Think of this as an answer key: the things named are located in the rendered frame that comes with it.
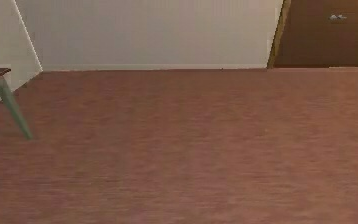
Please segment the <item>dark brown room door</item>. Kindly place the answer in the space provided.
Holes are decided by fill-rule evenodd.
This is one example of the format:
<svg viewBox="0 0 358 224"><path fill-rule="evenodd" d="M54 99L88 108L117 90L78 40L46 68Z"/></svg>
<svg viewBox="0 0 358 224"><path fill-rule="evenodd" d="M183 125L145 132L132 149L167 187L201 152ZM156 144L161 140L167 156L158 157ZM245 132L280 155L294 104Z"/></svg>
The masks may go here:
<svg viewBox="0 0 358 224"><path fill-rule="evenodd" d="M282 0L267 67L357 68L358 0Z"/></svg>

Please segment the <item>brown table with green legs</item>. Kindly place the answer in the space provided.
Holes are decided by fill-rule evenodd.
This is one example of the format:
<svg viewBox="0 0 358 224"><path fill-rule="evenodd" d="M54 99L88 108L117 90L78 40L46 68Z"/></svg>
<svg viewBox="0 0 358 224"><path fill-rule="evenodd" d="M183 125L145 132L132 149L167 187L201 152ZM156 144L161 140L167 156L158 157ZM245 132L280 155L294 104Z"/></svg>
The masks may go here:
<svg viewBox="0 0 358 224"><path fill-rule="evenodd" d="M24 136L27 139L32 139L33 135L26 122L26 119L21 113L19 105L15 100L14 94L8 86L6 79L4 78L4 75L6 73L9 73L10 71L10 68L0 68L0 98L3 101L3 104L11 113L11 116L13 117L14 121L16 122Z"/></svg>

